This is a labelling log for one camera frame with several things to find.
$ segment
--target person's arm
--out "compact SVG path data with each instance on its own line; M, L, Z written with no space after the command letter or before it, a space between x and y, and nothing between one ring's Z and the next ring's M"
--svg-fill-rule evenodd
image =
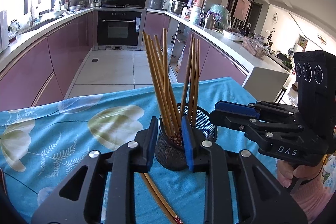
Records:
M297 192L292 194L294 200L306 213L309 223L322 212L332 196L329 188L323 186L322 165L323 162L315 167L300 165L294 170L286 161L278 160L277 162L277 179L282 186L288 188L292 183L293 176L311 180L301 185Z

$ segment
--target oven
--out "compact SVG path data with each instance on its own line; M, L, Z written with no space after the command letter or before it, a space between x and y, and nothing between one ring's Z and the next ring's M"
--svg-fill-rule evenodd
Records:
M145 9L98 8L96 50L140 50Z

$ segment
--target black camera housing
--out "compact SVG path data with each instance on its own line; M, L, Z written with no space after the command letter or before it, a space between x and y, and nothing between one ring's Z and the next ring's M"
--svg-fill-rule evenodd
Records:
M306 124L336 150L336 56L325 51L294 53L298 110Z

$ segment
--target camera lens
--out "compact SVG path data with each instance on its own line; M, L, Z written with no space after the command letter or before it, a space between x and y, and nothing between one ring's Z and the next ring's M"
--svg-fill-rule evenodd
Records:
M311 67L308 63L303 65L303 76L307 82L311 81Z
M323 72L320 66L315 67L314 75L316 83L321 84L323 80Z
M302 70L301 70L301 65L300 64L296 65L296 74L299 77L301 77L301 75L302 75Z

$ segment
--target silver screw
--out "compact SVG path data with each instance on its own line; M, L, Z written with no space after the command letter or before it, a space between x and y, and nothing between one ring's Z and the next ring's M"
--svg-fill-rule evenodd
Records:
M202 146L204 146L204 147L210 147L212 145L212 142L210 142L210 141L203 141L202 142Z
M248 158L249 156L251 156L251 152L249 150L243 150L240 153L244 158Z
M89 153L89 157L90 158L97 158L99 156L99 152L97 150L92 150L90 153Z
M135 142L135 141L131 141L131 142L129 142L129 143L127 144L127 146L128 146L129 148L135 148L135 147L138 146L138 143Z

